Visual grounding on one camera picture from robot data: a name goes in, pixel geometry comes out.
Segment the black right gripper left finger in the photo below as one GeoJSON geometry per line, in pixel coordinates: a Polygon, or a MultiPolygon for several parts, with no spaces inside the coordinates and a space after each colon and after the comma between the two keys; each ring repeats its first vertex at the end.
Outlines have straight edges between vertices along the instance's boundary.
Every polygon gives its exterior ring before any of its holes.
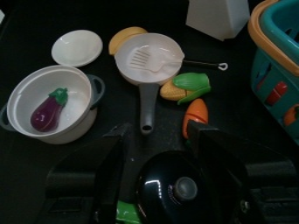
{"type": "Polygon", "coordinates": [[[129,137],[131,125],[117,125],[51,168],[35,224],[116,224],[129,137]]]}

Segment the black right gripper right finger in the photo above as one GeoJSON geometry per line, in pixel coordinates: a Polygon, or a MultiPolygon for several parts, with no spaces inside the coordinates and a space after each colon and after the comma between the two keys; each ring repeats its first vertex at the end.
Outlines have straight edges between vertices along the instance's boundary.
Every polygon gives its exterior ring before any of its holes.
{"type": "Polygon", "coordinates": [[[299,170],[264,145],[189,121],[191,147],[205,165],[225,224],[299,224],[299,170]]]}

